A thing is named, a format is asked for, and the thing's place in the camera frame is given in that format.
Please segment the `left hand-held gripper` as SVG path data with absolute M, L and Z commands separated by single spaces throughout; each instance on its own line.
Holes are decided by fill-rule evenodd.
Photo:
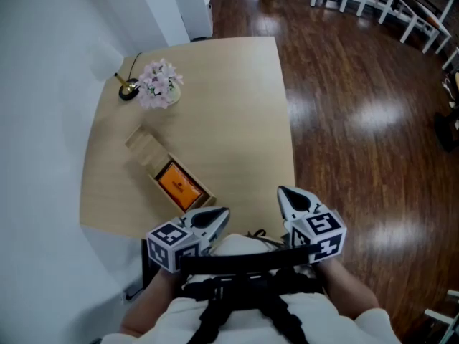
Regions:
M 206 206 L 174 218 L 146 234 L 149 258 L 170 273 L 180 270 L 183 256 L 199 256 L 223 232 L 230 210 Z M 204 228 L 202 231 L 191 228 Z

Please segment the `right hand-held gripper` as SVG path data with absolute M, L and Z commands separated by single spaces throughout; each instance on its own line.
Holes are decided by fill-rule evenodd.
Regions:
M 277 197 L 290 247 L 307 247 L 309 264 L 340 255 L 347 228 L 331 210 L 307 214 L 321 205 L 315 194 L 297 187 L 279 186 Z

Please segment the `wooden box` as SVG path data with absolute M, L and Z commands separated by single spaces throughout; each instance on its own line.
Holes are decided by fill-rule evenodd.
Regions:
M 179 210 L 179 212 L 181 213 L 186 213 L 188 211 L 191 211 L 192 209 L 196 209 L 196 208 L 200 208 L 200 207 L 205 207 L 205 206 L 211 206 L 215 203 L 216 201 L 216 198 L 214 196 L 214 194 L 172 153 L 169 152 L 169 158 L 170 158 L 170 161 L 168 162 L 167 165 L 169 165 L 170 162 L 174 162 L 176 163 L 178 166 L 181 167 L 181 169 L 190 177 L 193 179 L 193 181 L 195 182 L 195 184 L 197 184 L 202 190 L 203 190 L 203 194 L 201 195 L 201 197 L 195 201 L 191 207 L 187 210 L 187 211 L 182 211 L 177 205 L 176 203 L 174 202 L 174 200 L 161 188 L 161 186 L 159 185 L 158 181 L 157 181 L 157 178 L 158 178 L 158 175 L 165 170 L 165 167 L 167 167 L 167 165 L 161 170 L 161 172 L 159 174 L 157 174 L 156 176 L 153 176 L 152 174 L 150 174 L 144 167 L 144 169 L 146 170 L 146 174 L 148 175 L 148 177 L 152 180 L 153 184 L 155 184 L 158 189 L 164 194 L 164 196 L 174 205 L 174 207 L 176 209 Z

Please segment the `orange box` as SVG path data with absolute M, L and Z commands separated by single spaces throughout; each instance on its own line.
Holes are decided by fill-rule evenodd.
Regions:
M 165 167 L 165 170 L 158 175 L 157 181 L 182 211 L 187 211 L 204 193 L 174 162 L 170 162 Z

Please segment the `person's left forearm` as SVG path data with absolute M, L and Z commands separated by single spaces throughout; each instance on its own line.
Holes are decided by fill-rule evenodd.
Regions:
M 174 300 L 183 281 L 179 273 L 172 274 L 160 269 L 127 311 L 120 332 L 139 338 L 151 330 Z

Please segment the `person's right forearm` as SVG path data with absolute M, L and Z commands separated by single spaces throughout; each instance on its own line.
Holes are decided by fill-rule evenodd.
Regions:
M 340 315 L 355 320 L 368 310 L 380 308 L 375 294 L 340 261 L 326 259 L 319 262 L 314 269 L 329 300 Z

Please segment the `black chest harness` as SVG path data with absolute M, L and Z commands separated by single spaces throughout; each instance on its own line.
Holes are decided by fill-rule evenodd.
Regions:
M 187 344 L 212 344 L 230 315 L 243 310 L 259 310 L 290 344 L 309 344 L 301 320 L 282 295 L 320 291 L 317 281 L 294 270 L 319 250 L 313 244 L 258 254 L 182 257 L 183 274 L 209 275 L 182 291 L 183 297 L 208 302 Z

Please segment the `wooden sliding box lid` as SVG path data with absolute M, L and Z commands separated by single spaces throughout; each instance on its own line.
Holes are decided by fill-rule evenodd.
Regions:
M 169 152 L 144 125 L 139 125 L 128 136 L 125 145 L 138 163 L 153 176 L 159 174 L 170 161 Z

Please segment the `person's white shirt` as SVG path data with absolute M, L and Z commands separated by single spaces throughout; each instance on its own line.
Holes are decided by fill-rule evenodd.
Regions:
M 267 242 L 248 236 L 232 234 L 226 237 L 210 256 L 258 254 L 274 250 Z M 322 281 L 316 275 L 317 264 L 303 264 L 295 272 L 315 280 L 319 292 L 282 295 L 288 309 L 302 322 L 309 344 L 400 344 L 389 316 L 382 308 L 368 310 L 355 320 L 340 315 L 329 300 Z M 106 335 L 101 344 L 187 344 L 200 326 L 200 315 L 207 301 L 183 297 L 182 291 L 192 283 L 209 279 L 209 275 L 190 275 L 183 282 L 166 312 L 155 326 L 139 338 L 113 333 Z M 259 310 L 233 312 L 219 329 L 212 344 L 290 344 Z

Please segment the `pink flowers in white pot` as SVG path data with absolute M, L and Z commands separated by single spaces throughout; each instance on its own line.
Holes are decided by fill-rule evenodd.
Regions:
M 147 64 L 136 82 L 136 96 L 145 110 L 166 109 L 177 103 L 181 97 L 183 76 L 176 72 L 175 66 L 165 59 Z

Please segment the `white shade table lamp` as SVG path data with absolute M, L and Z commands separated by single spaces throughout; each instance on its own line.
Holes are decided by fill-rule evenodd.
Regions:
M 124 56 L 111 44 L 97 41 L 89 48 L 90 70 L 98 81 L 115 78 L 120 83 L 118 96 L 122 101 L 128 102 L 138 94 L 137 79 L 125 79 L 119 74 L 123 65 Z

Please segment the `black object on floor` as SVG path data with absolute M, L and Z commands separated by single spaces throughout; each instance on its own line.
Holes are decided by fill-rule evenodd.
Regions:
M 453 131 L 450 124 L 456 123 L 459 120 L 459 110 L 452 111 L 449 115 L 442 115 L 435 113 L 434 115 L 434 130 L 438 141 L 443 149 L 451 152 L 453 149 L 459 147 L 459 138 L 453 138 Z

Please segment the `white cabinet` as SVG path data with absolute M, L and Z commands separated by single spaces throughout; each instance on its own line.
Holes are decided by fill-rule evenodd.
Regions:
M 186 32 L 191 41 L 213 36 L 210 0 L 176 0 Z

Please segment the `white frame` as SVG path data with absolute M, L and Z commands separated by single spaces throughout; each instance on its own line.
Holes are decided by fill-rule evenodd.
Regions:
M 448 317 L 441 313 L 426 309 L 424 314 L 442 324 L 447 325 L 447 329 L 439 344 L 459 344 L 459 313 L 455 317 Z

